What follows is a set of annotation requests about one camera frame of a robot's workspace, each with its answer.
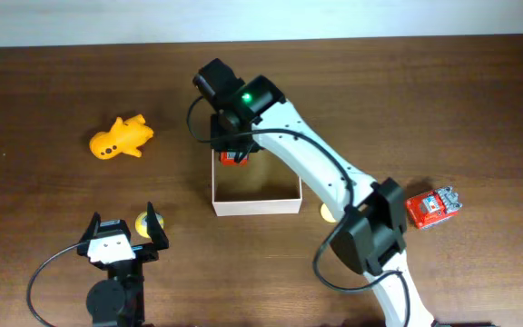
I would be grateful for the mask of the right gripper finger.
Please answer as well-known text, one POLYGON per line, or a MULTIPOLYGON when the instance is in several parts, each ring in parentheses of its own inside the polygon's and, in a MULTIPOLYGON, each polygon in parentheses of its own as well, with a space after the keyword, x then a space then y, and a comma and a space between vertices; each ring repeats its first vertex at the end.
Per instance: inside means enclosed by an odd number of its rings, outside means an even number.
POLYGON ((219 115, 212 114, 210 119, 211 148, 218 152, 231 152, 234 150, 231 140, 222 139, 228 132, 220 125, 219 115))
POLYGON ((260 145, 257 144, 251 136, 244 136, 243 138, 239 139, 238 143, 236 144, 233 161, 236 164, 244 164, 249 158, 250 154, 257 153, 260 150, 260 145))

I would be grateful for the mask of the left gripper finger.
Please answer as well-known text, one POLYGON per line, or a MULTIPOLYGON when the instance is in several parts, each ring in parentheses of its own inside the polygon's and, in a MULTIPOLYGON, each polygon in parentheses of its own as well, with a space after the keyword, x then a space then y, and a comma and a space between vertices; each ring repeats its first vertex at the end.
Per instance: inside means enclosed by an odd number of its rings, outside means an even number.
POLYGON ((88 226, 86 227, 84 234, 82 235, 80 239, 80 243, 86 243, 90 242, 96 235, 97 230, 101 223, 101 216, 98 212, 95 212, 92 216, 91 221, 89 222, 88 226))
POLYGON ((156 211, 154 210, 153 204, 151 202, 147 203, 146 212, 147 234, 152 240, 152 243, 154 244, 157 250, 168 249, 169 240, 164 232, 164 229, 160 224, 156 211))

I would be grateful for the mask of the red toy car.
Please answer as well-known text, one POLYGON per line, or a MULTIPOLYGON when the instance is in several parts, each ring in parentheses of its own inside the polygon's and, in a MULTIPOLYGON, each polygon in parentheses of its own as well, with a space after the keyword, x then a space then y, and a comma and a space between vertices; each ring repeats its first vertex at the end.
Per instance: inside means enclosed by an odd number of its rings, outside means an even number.
POLYGON ((248 154, 241 154, 239 152, 219 153, 219 161, 223 166, 244 166, 248 163, 248 158, 248 154))

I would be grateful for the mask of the red grey toy truck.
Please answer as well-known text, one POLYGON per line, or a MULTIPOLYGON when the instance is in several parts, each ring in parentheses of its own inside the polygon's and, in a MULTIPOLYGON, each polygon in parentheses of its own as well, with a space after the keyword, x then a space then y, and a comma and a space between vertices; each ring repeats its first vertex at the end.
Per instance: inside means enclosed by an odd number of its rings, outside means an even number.
POLYGON ((457 215, 463 204, 453 187, 446 186, 413 196, 405 206, 414 225, 428 229, 457 215))

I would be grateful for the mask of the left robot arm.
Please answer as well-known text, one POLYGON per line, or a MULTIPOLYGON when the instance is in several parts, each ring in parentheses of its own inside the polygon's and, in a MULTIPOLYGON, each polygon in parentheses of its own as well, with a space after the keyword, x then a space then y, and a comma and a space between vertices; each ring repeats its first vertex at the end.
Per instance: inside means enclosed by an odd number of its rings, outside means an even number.
POLYGON ((148 243, 131 244, 131 231, 124 220, 103 222, 95 213, 76 247, 107 277, 88 292, 86 309, 92 325, 142 326, 144 316, 143 266, 159 260, 159 252, 170 246, 163 229, 163 218, 152 203, 138 218, 137 232, 149 238, 148 243))

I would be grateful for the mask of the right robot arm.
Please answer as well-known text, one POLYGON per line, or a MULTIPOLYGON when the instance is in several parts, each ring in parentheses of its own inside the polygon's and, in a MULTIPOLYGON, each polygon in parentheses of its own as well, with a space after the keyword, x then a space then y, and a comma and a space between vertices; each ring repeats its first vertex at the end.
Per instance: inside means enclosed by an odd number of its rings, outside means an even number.
POLYGON ((245 83, 214 59, 192 82, 218 120, 207 144, 218 151, 269 151, 330 211, 335 226, 312 260, 320 282, 341 293, 374 292, 388 326, 437 325, 410 275, 404 192, 397 182, 379 182, 337 154, 263 75, 245 83))

